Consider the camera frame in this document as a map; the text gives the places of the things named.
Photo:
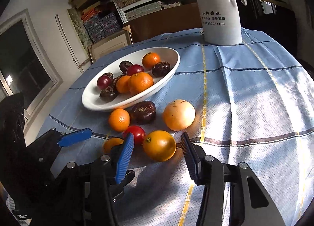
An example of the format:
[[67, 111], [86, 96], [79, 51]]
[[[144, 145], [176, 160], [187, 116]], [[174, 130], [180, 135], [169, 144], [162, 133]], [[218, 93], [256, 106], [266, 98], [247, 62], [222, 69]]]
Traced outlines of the large pale yellow pear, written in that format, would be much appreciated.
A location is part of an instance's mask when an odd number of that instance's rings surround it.
[[184, 99], [176, 99], [170, 102], [162, 114], [164, 123], [173, 131], [188, 128], [193, 123], [195, 116], [195, 108]]

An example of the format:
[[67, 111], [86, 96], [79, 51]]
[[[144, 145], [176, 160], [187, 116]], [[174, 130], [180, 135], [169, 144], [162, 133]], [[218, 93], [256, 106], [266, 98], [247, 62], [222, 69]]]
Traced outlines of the large red plum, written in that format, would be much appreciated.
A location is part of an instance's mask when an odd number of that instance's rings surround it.
[[126, 75], [132, 76], [134, 74], [144, 72], [144, 68], [141, 65], [132, 65], [127, 68]]

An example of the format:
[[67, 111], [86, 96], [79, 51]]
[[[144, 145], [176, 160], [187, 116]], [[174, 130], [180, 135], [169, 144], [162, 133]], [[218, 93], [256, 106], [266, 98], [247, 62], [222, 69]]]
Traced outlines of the water chestnut rough top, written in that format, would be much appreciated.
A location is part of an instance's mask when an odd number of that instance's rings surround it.
[[117, 91], [115, 86], [108, 86], [106, 89], [102, 90], [99, 94], [99, 97], [106, 103], [109, 103], [113, 101], [117, 96], [119, 95], [119, 92]]

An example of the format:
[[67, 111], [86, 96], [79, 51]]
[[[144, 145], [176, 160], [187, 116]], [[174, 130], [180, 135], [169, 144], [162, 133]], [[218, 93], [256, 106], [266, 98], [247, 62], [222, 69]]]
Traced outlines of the mandarin near left finger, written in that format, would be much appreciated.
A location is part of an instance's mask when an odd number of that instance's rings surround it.
[[109, 154], [112, 147], [121, 145], [124, 142], [123, 139], [113, 137], [103, 143], [102, 149], [104, 154]]

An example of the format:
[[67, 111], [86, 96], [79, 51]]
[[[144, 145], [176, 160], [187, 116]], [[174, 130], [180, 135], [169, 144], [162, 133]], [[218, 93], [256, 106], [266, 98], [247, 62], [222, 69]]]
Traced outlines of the small red plum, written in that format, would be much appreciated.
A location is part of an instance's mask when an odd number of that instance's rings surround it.
[[142, 145], [144, 138], [146, 136], [143, 128], [139, 126], [129, 126], [122, 134], [123, 138], [126, 138], [129, 133], [132, 133], [134, 136], [135, 146]]

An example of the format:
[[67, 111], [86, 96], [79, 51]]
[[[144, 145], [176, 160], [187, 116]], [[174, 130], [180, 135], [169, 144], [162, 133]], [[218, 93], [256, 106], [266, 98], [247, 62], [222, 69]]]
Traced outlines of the mandarin beside plate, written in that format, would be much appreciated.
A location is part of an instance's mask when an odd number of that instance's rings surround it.
[[130, 125], [130, 115], [124, 109], [116, 109], [110, 114], [108, 123], [114, 131], [124, 132]]

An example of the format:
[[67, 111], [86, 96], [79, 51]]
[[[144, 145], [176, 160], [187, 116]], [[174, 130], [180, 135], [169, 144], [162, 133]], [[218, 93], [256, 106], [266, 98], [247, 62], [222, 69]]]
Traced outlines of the dark brown water chestnut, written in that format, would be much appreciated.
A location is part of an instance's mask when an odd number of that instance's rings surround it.
[[152, 101], [142, 101], [135, 104], [129, 114], [133, 123], [138, 125], [149, 124], [156, 118], [156, 107]]

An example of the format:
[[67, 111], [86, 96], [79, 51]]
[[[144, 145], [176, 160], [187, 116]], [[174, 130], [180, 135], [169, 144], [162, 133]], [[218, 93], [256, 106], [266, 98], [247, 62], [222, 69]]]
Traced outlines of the small mandarin in plate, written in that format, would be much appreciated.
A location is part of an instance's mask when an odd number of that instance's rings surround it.
[[122, 76], [117, 81], [116, 88], [120, 94], [129, 93], [129, 79], [130, 79], [130, 76], [126, 75], [126, 76]]

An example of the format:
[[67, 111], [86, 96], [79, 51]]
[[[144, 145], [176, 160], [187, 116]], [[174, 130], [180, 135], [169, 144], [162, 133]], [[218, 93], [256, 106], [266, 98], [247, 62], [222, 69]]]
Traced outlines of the red plum in plate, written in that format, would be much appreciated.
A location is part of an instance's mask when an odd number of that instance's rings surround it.
[[103, 75], [97, 79], [97, 86], [100, 90], [106, 89], [112, 84], [112, 79], [109, 76]]

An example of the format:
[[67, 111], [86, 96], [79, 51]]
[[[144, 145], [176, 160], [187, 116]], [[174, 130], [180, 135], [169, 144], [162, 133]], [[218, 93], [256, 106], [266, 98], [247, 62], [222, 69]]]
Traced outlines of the big mandarin in plate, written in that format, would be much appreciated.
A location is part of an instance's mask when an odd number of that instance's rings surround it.
[[151, 75], [140, 72], [134, 74], [129, 79], [129, 92], [131, 95], [137, 95], [154, 85]]

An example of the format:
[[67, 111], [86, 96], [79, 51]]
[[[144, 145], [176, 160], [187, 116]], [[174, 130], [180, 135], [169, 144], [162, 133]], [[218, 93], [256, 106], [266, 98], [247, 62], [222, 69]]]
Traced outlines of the water chestnut lower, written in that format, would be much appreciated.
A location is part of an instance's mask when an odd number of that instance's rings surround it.
[[113, 79], [113, 73], [111, 73], [111, 72], [104, 73], [103, 76], [107, 76], [110, 79]]

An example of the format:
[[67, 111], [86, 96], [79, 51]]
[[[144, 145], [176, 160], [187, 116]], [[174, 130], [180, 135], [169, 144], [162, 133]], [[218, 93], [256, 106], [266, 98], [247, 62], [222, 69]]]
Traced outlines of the water chestnut middle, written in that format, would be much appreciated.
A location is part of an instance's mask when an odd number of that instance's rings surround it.
[[119, 68], [120, 68], [120, 70], [122, 71], [122, 73], [124, 74], [124, 75], [126, 75], [126, 73], [127, 73], [127, 69], [130, 67], [130, 66], [132, 66], [133, 64], [131, 63], [131, 62], [129, 62], [129, 61], [122, 61], [120, 64], [119, 64]]

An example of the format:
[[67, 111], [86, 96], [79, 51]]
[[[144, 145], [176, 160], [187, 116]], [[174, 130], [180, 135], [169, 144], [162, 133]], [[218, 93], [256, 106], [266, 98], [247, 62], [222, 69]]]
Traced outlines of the far mandarin in plate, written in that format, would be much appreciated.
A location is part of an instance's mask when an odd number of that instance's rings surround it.
[[151, 70], [157, 63], [161, 62], [160, 56], [155, 52], [149, 52], [142, 58], [144, 68]]

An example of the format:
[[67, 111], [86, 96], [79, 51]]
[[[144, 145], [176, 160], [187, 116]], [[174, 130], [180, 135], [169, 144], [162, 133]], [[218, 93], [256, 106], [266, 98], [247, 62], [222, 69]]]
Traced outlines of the blue patterned box stack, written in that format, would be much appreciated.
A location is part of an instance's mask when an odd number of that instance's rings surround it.
[[92, 43], [97, 43], [121, 30], [121, 26], [113, 12], [103, 18], [100, 18], [99, 15], [93, 15], [84, 21], [84, 27]]

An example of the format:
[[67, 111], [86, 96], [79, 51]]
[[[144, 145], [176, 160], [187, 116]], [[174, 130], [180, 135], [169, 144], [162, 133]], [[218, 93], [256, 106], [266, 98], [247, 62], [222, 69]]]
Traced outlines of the dark window with frame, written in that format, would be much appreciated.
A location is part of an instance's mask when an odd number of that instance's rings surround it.
[[32, 24], [27, 9], [1, 24], [1, 100], [21, 93], [26, 125], [63, 83]]

